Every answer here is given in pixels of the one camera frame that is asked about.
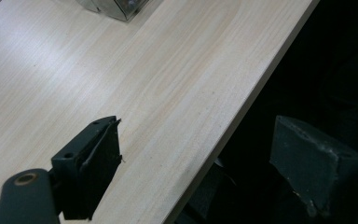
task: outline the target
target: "table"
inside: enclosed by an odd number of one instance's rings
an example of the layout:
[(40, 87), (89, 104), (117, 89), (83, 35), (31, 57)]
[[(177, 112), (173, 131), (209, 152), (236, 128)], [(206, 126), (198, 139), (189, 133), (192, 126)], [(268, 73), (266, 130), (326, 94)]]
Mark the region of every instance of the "table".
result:
[(3, 0), (0, 189), (116, 115), (125, 162), (94, 223), (173, 221), (317, 2), (151, 0), (123, 22), (75, 0)]

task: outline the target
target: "dark background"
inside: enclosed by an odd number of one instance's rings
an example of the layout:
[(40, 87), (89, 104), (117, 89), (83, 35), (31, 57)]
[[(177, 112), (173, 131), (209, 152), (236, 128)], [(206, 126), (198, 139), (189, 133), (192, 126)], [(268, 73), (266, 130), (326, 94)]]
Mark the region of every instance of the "dark background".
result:
[(176, 223), (310, 223), (269, 163), (277, 115), (358, 151), (358, 0), (321, 0)]

